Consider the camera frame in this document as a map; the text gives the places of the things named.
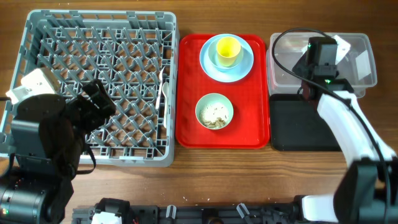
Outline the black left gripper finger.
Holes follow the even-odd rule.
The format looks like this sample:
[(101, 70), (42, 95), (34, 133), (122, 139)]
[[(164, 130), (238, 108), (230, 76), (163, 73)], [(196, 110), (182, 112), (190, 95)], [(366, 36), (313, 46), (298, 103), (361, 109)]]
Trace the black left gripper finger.
[(103, 117), (108, 118), (115, 114), (116, 106), (99, 79), (94, 79), (84, 85), (83, 91), (90, 97)]
[(67, 103), (67, 118), (72, 124), (95, 124), (99, 109), (81, 95)]

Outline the white plastic spoon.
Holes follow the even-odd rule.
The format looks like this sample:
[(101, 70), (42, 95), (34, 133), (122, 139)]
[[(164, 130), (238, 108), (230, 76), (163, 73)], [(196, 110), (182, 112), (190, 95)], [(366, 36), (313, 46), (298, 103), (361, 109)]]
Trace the white plastic spoon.
[(169, 107), (168, 107), (168, 102), (169, 102), (169, 83), (165, 82), (162, 86), (162, 94), (164, 96), (164, 122), (163, 122), (163, 126), (166, 129), (167, 128), (167, 116), (169, 113)]

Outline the mint green bowl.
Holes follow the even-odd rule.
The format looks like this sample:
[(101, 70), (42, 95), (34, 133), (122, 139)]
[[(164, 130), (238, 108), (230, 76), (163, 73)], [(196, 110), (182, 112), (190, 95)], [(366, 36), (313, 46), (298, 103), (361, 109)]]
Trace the mint green bowl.
[(197, 117), (198, 122), (203, 127), (205, 127), (200, 121), (200, 112), (204, 108), (204, 106), (209, 105), (209, 104), (213, 104), (213, 103), (222, 103), (228, 109), (228, 111), (229, 111), (229, 119), (227, 121), (227, 125), (229, 125), (229, 123), (232, 121), (233, 116), (234, 116), (233, 105), (232, 105), (232, 103), (230, 102), (230, 100), (226, 96), (224, 96), (222, 94), (219, 94), (219, 93), (209, 93), (207, 95), (202, 96), (198, 100), (197, 105), (195, 107), (195, 116)]

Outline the rice and food scraps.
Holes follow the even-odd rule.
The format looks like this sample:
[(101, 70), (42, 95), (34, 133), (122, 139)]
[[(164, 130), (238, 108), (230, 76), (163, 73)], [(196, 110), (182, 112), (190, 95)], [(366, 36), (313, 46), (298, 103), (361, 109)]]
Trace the rice and food scraps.
[(220, 129), (227, 125), (229, 111), (222, 103), (204, 106), (200, 112), (201, 123), (209, 129)]

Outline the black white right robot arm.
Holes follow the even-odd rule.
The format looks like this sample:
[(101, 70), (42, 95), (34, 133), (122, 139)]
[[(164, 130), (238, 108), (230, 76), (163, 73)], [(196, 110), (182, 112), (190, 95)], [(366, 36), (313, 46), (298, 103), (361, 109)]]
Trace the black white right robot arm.
[(397, 154), (375, 132), (347, 80), (339, 79), (337, 41), (311, 37), (293, 71), (303, 97), (331, 129), (348, 170), (335, 193), (301, 199), (304, 220), (397, 223)]

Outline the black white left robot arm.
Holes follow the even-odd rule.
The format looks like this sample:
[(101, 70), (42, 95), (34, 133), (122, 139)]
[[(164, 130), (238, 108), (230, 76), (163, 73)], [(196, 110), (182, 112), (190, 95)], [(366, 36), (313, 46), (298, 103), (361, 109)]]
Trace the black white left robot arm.
[(69, 102), (58, 94), (31, 96), (11, 123), (14, 152), (1, 175), (1, 223), (60, 223), (74, 190), (72, 180), (83, 152), (93, 155), (85, 136), (115, 114), (101, 81), (83, 86), (86, 97)]

